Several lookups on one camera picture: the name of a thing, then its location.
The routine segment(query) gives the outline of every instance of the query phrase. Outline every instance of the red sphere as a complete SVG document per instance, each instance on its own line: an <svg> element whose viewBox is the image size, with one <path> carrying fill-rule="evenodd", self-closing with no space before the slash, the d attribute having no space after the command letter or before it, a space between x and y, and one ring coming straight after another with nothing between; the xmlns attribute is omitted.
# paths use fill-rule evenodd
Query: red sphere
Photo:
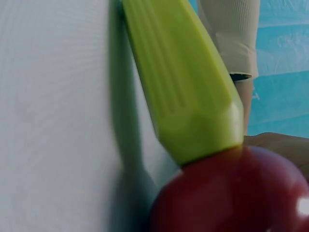
<svg viewBox="0 0 309 232"><path fill-rule="evenodd" d="M151 232L309 232L300 171L265 149L234 148L182 167L160 192Z"/></svg>

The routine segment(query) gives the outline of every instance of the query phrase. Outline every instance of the beige fabric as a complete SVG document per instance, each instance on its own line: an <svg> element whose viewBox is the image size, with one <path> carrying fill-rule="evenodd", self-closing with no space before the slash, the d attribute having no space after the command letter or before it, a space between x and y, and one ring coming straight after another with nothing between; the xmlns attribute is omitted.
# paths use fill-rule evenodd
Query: beige fabric
<svg viewBox="0 0 309 232"><path fill-rule="evenodd" d="M257 77L260 0L197 0L197 8L228 71Z"/></svg>

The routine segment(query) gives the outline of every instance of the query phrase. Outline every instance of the ridged plastic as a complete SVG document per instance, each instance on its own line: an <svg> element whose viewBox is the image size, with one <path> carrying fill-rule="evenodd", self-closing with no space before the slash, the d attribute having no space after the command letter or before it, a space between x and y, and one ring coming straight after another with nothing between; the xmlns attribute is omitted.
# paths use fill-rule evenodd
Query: ridged plastic
<svg viewBox="0 0 309 232"><path fill-rule="evenodd" d="M156 136L179 165L243 142L243 108L188 0L123 0Z"/></svg>

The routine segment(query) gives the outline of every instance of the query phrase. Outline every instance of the black cuff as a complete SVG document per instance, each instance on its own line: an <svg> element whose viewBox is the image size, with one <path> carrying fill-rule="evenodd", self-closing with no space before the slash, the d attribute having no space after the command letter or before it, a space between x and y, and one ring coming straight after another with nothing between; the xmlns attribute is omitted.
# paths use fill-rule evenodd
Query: black cuff
<svg viewBox="0 0 309 232"><path fill-rule="evenodd" d="M239 73L230 74L230 76L231 76L233 82L243 81L243 80L247 80L248 78L250 78L250 76L247 75L247 74L239 74Z"/></svg>

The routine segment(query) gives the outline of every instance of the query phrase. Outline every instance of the blue fabric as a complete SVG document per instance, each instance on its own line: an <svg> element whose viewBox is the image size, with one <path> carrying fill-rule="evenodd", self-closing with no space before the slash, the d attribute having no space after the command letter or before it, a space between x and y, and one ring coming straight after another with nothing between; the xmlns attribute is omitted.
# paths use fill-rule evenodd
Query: blue fabric
<svg viewBox="0 0 309 232"><path fill-rule="evenodd" d="M309 137L309 1L261 0L256 48L249 134Z"/></svg>

